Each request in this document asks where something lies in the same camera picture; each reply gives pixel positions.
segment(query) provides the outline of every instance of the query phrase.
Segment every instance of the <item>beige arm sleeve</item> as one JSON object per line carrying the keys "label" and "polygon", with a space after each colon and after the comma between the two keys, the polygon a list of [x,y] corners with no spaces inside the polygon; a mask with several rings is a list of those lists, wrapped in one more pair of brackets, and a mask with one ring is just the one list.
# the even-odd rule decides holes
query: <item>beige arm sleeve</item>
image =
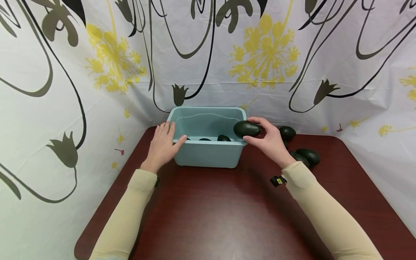
{"label": "beige arm sleeve", "polygon": [[337,260],[382,259],[356,220],[301,162],[282,170],[286,187]]}
{"label": "beige arm sleeve", "polygon": [[152,196],[157,175],[136,170],[126,192],[105,225],[90,260],[117,257],[127,260],[139,232],[144,208]]}

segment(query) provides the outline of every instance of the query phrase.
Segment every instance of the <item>table surface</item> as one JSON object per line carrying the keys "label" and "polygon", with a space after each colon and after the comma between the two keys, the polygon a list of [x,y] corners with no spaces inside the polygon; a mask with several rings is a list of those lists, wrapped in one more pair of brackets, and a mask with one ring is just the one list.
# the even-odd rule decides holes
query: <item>table surface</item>
{"label": "table surface", "polygon": [[[81,234],[77,259],[91,255],[134,170],[147,156],[154,129],[145,132]],[[289,149],[298,148],[320,154],[322,161],[312,172],[385,260],[416,259],[416,240],[342,141],[297,135]],[[235,169],[169,162],[158,173],[160,184],[146,207],[130,259],[332,259],[287,189],[269,182],[279,173],[279,166],[251,145],[244,147]]]}

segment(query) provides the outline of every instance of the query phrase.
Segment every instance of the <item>wrist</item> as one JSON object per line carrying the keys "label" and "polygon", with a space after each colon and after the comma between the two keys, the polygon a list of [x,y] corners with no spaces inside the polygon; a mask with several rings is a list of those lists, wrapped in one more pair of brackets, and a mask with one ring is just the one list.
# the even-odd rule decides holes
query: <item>wrist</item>
{"label": "wrist", "polygon": [[280,166],[281,169],[284,169],[296,162],[295,158],[293,158],[287,150],[278,154],[274,161]]}
{"label": "wrist", "polygon": [[149,158],[146,158],[146,160],[144,160],[144,162],[141,164],[140,169],[151,173],[157,173],[160,167],[160,164],[158,164],[157,162],[154,162]]}

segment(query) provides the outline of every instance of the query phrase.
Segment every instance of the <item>yellow dandelion print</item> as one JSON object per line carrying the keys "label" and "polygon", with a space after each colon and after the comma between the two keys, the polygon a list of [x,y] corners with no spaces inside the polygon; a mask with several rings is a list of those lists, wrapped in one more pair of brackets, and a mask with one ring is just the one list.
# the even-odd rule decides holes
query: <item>yellow dandelion print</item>
{"label": "yellow dandelion print", "polygon": [[117,138],[117,143],[120,145],[125,139],[124,139],[124,136],[120,132],[120,127],[118,128],[119,128],[119,137]]}
{"label": "yellow dandelion print", "polygon": [[413,101],[416,101],[416,89],[412,89],[411,91],[409,91],[407,97]]}
{"label": "yellow dandelion print", "polygon": [[130,110],[129,110],[128,108],[126,108],[126,109],[124,110],[124,117],[125,117],[125,118],[130,118]]}
{"label": "yellow dandelion print", "polygon": [[389,132],[404,132],[404,131],[413,130],[413,129],[416,129],[416,127],[409,127],[409,128],[400,129],[400,130],[393,130],[393,127],[392,126],[390,126],[390,125],[383,125],[379,129],[379,136],[385,136]]}
{"label": "yellow dandelion print", "polygon": [[350,121],[348,124],[350,125],[350,126],[352,126],[352,128],[356,128],[356,127],[358,127],[359,125],[360,125],[360,123],[362,123],[362,122],[364,122],[364,121],[366,121],[367,119],[369,119],[370,117],[366,117],[366,118],[364,118],[363,120],[360,120],[360,121]]}
{"label": "yellow dandelion print", "polygon": [[125,118],[130,118],[130,108],[133,104],[134,104],[134,100],[128,108],[124,109],[124,117]]}
{"label": "yellow dandelion print", "polygon": [[146,75],[141,64],[141,56],[134,50],[129,50],[129,42],[124,37],[117,37],[115,22],[111,7],[110,11],[113,30],[104,32],[93,24],[87,24],[89,43],[95,51],[94,59],[86,59],[85,68],[89,76],[94,76],[94,88],[103,86],[108,92],[125,94],[128,86],[140,82],[140,77]]}
{"label": "yellow dandelion print", "polygon": [[392,129],[391,126],[389,126],[389,125],[383,125],[379,129],[379,136],[385,136],[387,134],[387,132],[389,132],[390,129]]}
{"label": "yellow dandelion print", "polygon": [[256,101],[256,99],[258,98],[259,96],[257,95],[252,101],[250,101],[250,103],[248,103],[248,104],[246,104],[246,103],[244,103],[244,104],[242,104],[241,106],[240,106],[240,108],[241,109],[243,109],[244,111],[246,111],[247,112],[247,109],[254,103],[254,101]]}
{"label": "yellow dandelion print", "polygon": [[286,30],[292,2],[284,22],[273,22],[270,15],[263,14],[256,28],[245,29],[243,46],[234,45],[230,54],[233,65],[228,74],[237,77],[239,83],[249,83],[247,88],[274,89],[276,83],[283,83],[296,74],[300,52],[291,45],[295,31]]}
{"label": "yellow dandelion print", "polygon": [[399,82],[405,87],[412,86],[414,88],[409,91],[407,97],[413,101],[416,101],[416,75],[409,75],[407,78],[399,79]]}
{"label": "yellow dandelion print", "polygon": [[409,75],[407,78],[399,79],[400,84],[403,86],[413,86],[416,88],[416,76]]}

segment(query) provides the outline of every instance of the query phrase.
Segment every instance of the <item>finger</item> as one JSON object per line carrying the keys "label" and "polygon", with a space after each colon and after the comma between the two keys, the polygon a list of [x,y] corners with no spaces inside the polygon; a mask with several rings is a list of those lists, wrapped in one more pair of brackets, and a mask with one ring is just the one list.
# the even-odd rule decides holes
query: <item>finger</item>
{"label": "finger", "polygon": [[186,135],[181,136],[179,140],[176,142],[176,144],[173,145],[175,153],[177,153],[179,151],[179,148],[186,142],[186,138]]}
{"label": "finger", "polygon": [[159,126],[158,136],[160,136],[163,132],[163,128],[165,127],[165,123],[161,123]]}
{"label": "finger", "polygon": [[252,117],[247,118],[247,121],[260,124],[266,130],[266,132],[274,130],[276,128],[267,119],[262,118],[262,117],[252,116]]}
{"label": "finger", "polygon": [[175,122],[171,123],[171,128],[169,129],[168,136],[173,139],[173,135],[175,134]]}
{"label": "finger", "polygon": [[155,138],[159,134],[159,128],[160,126],[156,126],[155,134],[153,135],[153,138]]}
{"label": "finger", "polygon": [[165,124],[165,127],[162,130],[162,135],[167,135],[169,131],[169,121],[166,121],[166,123],[164,124]]}
{"label": "finger", "polygon": [[261,142],[261,139],[251,137],[251,136],[243,136],[243,140],[256,147],[258,147]]}

